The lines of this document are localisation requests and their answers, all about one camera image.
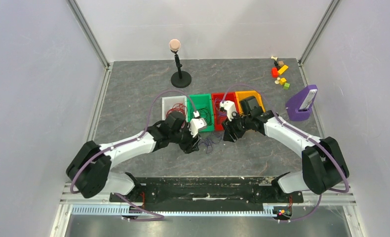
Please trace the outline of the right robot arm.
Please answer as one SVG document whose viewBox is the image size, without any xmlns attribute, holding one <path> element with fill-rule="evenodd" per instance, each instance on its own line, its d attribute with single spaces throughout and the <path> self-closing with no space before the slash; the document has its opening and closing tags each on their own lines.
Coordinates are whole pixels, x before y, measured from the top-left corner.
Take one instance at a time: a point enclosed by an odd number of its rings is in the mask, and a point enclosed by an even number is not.
<svg viewBox="0 0 390 237">
<path fill-rule="evenodd" d="M 272 182 L 271 196 L 276 201 L 286 200 L 291 193 L 310 190 L 320 195 L 336 191 L 335 185 L 347 182 L 350 173 L 339 143 L 332 137 L 320 138 L 301 131 L 287 123 L 277 113 L 263 111 L 254 96 L 241 101 L 242 113 L 232 101 L 220 102 L 220 111 L 226 113 L 223 121 L 225 141 L 236 142 L 249 131 L 273 138 L 292 150 L 302 160 L 302 169 L 278 176 Z"/>
</svg>

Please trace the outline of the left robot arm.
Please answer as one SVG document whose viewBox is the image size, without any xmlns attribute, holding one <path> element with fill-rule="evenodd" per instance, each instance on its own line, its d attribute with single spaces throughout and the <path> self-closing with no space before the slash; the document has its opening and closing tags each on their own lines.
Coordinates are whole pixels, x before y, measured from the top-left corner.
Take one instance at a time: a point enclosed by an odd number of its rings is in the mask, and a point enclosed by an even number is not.
<svg viewBox="0 0 390 237">
<path fill-rule="evenodd" d="M 70 192 L 92 198 L 99 193 L 119 193 L 128 201 L 141 194 L 137 180 L 130 174 L 112 171 L 120 163 L 143 154 L 153 153 L 170 143 L 186 153 L 198 151 L 199 132 L 207 123 L 198 112 L 186 122 L 182 114 L 172 112 L 165 120 L 146 127 L 140 133 L 116 142 L 96 144 L 88 141 L 80 148 L 66 169 L 71 179 Z"/>
</svg>

